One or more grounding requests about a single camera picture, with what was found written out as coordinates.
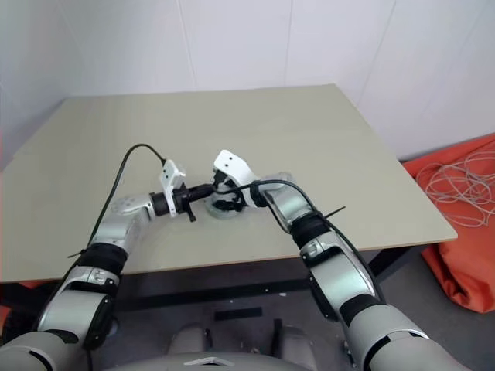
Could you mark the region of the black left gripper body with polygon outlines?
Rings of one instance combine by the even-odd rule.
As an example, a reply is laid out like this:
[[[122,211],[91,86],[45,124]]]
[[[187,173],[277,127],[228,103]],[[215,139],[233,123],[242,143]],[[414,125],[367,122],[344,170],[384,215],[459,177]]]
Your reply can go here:
[[[186,185],[182,184],[178,189],[174,189],[172,196],[176,206],[176,213],[178,215],[186,214],[189,217],[189,221],[191,223],[195,222],[196,217],[194,216],[191,209],[189,189],[186,187]]]

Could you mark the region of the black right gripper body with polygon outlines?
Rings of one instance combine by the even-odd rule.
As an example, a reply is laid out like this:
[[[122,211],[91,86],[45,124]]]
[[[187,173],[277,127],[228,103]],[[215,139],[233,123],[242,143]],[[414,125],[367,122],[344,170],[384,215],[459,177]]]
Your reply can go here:
[[[220,202],[221,205],[227,203],[242,204],[242,197],[239,192],[230,192],[237,188],[237,185],[227,175],[217,172],[213,178],[214,192],[211,196],[211,203]]]

